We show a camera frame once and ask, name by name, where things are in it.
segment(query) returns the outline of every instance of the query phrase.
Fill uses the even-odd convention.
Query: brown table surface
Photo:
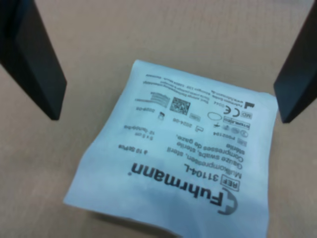
[[[135,59],[274,94],[312,0],[38,0],[68,80],[50,121],[0,68],[0,237],[147,238],[157,229],[62,203]],[[317,102],[277,118],[268,237],[317,237]]]

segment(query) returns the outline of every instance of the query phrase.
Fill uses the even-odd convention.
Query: ce mark
[[[223,114],[229,114],[231,112],[231,108],[229,106],[226,106],[226,111]],[[240,115],[240,111],[237,108],[234,108],[234,110],[237,111],[237,114],[232,115],[234,118],[238,117]]]

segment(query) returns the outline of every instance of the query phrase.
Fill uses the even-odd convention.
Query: white sterile package
[[[185,238],[261,238],[276,98],[135,61],[66,204]]]

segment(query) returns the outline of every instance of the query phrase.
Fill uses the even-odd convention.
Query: qr code
[[[173,98],[170,110],[176,113],[187,115],[190,103],[179,98]]]

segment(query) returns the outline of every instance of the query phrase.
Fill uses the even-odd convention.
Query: wrinkled paper packaging
[[[66,204],[186,238],[265,237],[276,98],[137,60]]]

